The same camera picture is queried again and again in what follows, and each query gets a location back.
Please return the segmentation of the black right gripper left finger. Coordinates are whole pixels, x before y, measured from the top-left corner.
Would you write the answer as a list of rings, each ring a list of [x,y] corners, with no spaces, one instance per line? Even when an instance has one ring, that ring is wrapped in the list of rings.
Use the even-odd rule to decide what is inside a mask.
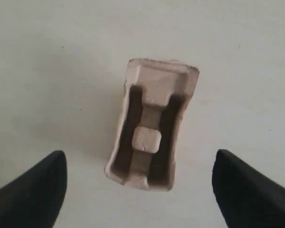
[[[67,190],[67,160],[54,151],[0,188],[0,228],[51,228]]]

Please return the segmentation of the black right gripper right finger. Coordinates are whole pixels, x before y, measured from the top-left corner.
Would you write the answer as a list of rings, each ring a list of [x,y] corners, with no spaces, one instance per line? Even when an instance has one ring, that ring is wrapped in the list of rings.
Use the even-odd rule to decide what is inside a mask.
[[[217,151],[213,192],[229,228],[285,228],[285,188],[232,152]]]

